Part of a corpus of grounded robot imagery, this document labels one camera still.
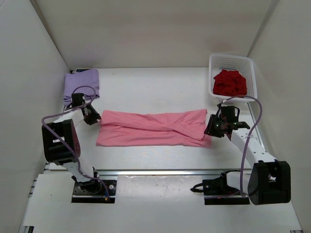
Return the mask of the pink t shirt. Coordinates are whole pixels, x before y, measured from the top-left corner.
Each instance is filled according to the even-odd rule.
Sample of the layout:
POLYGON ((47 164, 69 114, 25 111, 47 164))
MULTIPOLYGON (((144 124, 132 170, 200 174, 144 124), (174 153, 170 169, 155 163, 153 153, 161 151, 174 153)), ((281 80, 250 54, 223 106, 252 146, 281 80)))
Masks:
POLYGON ((209 148, 206 109, 183 113, 136 114, 105 110, 97 146, 189 146, 209 148))

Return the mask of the purple t shirt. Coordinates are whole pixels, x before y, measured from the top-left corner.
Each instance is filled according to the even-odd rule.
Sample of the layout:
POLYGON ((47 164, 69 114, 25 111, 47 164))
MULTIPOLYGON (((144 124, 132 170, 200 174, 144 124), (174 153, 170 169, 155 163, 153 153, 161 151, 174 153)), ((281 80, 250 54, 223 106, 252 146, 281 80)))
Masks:
POLYGON ((64 106, 68 106, 72 100, 72 93, 83 93, 86 95, 86 99, 99 98, 99 72, 96 69, 89 69, 83 72, 76 72, 73 74, 65 75, 65 87, 63 103, 64 106))

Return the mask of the red t shirt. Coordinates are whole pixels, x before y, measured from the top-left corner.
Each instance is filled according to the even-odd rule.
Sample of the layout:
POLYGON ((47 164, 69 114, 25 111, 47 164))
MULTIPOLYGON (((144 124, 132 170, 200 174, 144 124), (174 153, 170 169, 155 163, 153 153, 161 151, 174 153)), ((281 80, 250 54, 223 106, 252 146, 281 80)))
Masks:
POLYGON ((222 70, 214 77, 213 94, 221 96, 247 95, 246 78, 237 70, 222 70))

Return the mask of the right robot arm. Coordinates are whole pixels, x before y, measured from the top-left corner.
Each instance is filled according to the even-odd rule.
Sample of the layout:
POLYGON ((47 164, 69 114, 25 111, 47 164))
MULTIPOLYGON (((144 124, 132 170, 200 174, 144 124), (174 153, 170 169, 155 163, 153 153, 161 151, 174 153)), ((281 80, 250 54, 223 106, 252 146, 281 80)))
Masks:
POLYGON ((250 126, 239 121, 240 111, 234 106, 218 104, 217 113, 210 116, 205 134, 228 140, 242 152, 241 163, 247 162, 250 172, 240 169, 225 171, 215 179, 220 193, 246 195, 254 205, 288 203, 291 200, 291 168, 268 153, 253 136, 250 126))

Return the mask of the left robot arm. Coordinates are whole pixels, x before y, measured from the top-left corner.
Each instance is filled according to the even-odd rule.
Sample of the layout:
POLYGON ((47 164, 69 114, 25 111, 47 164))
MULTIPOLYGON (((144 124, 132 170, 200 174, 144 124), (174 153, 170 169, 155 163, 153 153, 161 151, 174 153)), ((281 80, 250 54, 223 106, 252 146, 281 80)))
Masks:
POLYGON ((96 169, 80 158, 81 146, 76 127, 82 122, 94 125, 101 117, 92 107, 92 102, 86 102, 85 94, 73 93, 71 100, 67 111, 41 120, 45 159, 66 168, 82 190, 97 194, 103 188, 103 182, 96 169))

